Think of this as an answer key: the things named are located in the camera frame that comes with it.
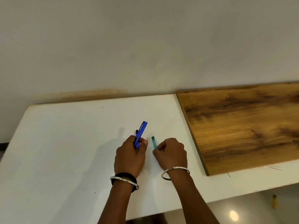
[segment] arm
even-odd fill
[[[135,136],[129,138],[116,150],[114,161],[115,174],[126,172],[137,178],[144,166],[145,152],[148,141],[140,138],[140,148],[134,149]],[[126,212],[133,185],[121,180],[115,180],[98,224],[125,223]]]
[[[153,150],[153,154],[163,170],[172,167],[187,168],[187,152],[184,145],[175,138],[163,141],[158,145],[158,150]],[[181,200],[186,224],[219,224],[186,170],[174,169],[167,173]]]

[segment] green marker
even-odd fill
[[[157,144],[156,144],[156,140],[155,140],[155,137],[154,137],[154,136],[152,136],[152,143],[153,143],[153,145],[154,145],[154,149],[158,149],[158,148],[157,148]]]

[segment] hand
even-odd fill
[[[172,167],[187,168],[187,152],[184,150],[184,145],[177,139],[167,138],[157,147],[158,149],[154,149],[152,153],[163,170]]]
[[[133,143],[136,136],[129,136],[123,145],[116,150],[114,161],[115,174],[126,172],[137,178],[144,166],[145,152],[147,150],[148,141],[140,138],[139,149],[134,149]]]

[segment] right hand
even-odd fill
[[[163,170],[172,167],[187,168],[187,152],[184,145],[175,138],[167,138],[154,149],[152,153],[156,157]]]

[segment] brown wooden panel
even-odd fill
[[[208,176],[299,159],[298,82],[177,97]]]

